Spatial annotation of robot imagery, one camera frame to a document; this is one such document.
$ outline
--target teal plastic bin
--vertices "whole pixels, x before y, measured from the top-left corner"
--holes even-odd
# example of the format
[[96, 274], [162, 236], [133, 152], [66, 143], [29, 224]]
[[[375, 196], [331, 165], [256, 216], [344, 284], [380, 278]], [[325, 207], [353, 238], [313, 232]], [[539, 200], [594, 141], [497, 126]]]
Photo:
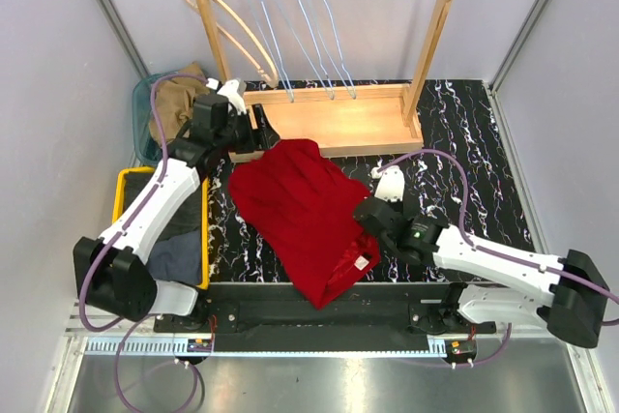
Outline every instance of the teal plastic bin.
[[168, 73], [152, 74], [133, 89], [133, 146], [137, 159], [146, 166], [157, 166], [162, 159], [162, 149], [148, 131], [151, 119], [151, 87], [160, 77]]

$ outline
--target yellow bin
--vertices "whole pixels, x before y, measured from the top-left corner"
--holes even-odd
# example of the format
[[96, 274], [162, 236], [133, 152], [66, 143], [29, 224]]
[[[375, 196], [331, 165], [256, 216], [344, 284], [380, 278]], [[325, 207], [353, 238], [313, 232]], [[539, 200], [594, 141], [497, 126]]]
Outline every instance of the yellow bin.
[[[151, 166], [141, 166], [139, 168], [123, 169], [118, 174], [116, 183], [116, 198], [114, 199], [114, 213], [112, 222], [118, 220], [123, 214], [123, 204], [125, 203], [125, 176], [128, 173], [154, 173], [155, 168]], [[202, 283], [197, 285], [199, 289], [206, 289], [209, 286], [209, 202], [208, 202], [208, 181], [202, 183]]]

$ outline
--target white label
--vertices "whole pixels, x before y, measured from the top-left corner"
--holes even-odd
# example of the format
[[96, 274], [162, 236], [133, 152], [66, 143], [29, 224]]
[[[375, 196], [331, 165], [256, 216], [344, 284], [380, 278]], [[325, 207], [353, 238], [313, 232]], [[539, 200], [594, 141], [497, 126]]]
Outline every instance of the white label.
[[363, 270], [365, 267], [369, 265], [369, 260], [367, 260], [364, 256], [359, 256], [355, 261], [355, 266], [359, 271]]

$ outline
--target wooden rack base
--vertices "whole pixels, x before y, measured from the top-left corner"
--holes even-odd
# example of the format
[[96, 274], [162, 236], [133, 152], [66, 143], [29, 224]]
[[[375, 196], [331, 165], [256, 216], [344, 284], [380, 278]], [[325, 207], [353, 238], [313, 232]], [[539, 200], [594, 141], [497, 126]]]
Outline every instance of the wooden rack base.
[[[262, 103], [269, 121], [282, 139], [315, 140], [323, 157], [406, 153], [424, 145], [419, 119], [402, 123], [407, 84], [358, 86], [357, 99], [345, 88], [330, 100], [324, 89], [295, 89], [291, 103], [281, 91], [248, 92], [247, 104]], [[247, 162], [261, 154], [230, 154], [233, 162]]]

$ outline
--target beige hanger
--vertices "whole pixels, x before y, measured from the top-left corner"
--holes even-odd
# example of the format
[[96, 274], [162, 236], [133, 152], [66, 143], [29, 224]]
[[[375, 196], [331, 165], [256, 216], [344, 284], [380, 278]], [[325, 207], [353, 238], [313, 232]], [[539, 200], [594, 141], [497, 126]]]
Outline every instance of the beige hanger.
[[[194, 11], [198, 12], [200, 14], [200, 16], [202, 16], [202, 20], [205, 23], [205, 27], [207, 27], [207, 24], [209, 23], [209, 20], [205, 18], [205, 15], [210, 13], [209, 6], [208, 5], [205, 6], [204, 3], [200, 2], [200, 0], [196, 0], [195, 2], [192, 1], [192, 0], [185, 0], [185, 2], [187, 2], [187, 4]], [[280, 82], [280, 78], [279, 78], [279, 74], [278, 74], [278, 69], [276, 68], [275, 64], [273, 63], [273, 60], [271, 59], [271, 56], [264, 49], [264, 46], [262, 45], [260, 40], [256, 38], [256, 36], [253, 34], [251, 29], [245, 23], [245, 21], [243, 21], [243, 19], [241, 19], [236, 14], [236, 12], [234, 12], [234, 10], [232, 10], [223, 0], [213, 0], [213, 2], [215, 2], [220, 7], [222, 7], [223, 10], [227, 14], [229, 14], [239, 24], [239, 26], [241, 26], [241, 28], [243, 29], [245, 34], [248, 35], [248, 37], [251, 39], [251, 41], [258, 48], [258, 51], [260, 52], [260, 54], [264, 57], [265, 61], [267, 62], [268, 66], [269, 66], [269, 68], [271, 69], [271, 74], [267, 74], [264, 71], [264, 69], [262, 67], [260, 67], [260, 65], [258, 64], [257, 60], [255, 60], [255, 58], [253, 58], [253, 56], [241, 45], [241, 43], [239, 43], [239, 41], [236, 38], [234, 38], [234, 36], [232, 36], [228, 31], [226, 31], [223, 27], [221, 27], [221, 25], [219, 25], [218, 23], [215, 22], [215, 25], [217, 26], [217, 29], [223, 34], [224, 37], [226, 37], [229, 41], [231, 41], [232, 44], [234, 44], [234, 46], [236, 46], [241, 51], [241, 53], [243, 53], [243, 55], [245, 55], [245, 57], [257, 69], [258, 73], [266, 81], [266, 83], [269, 85], [269, 87], [277, 88], [278, 84]]]

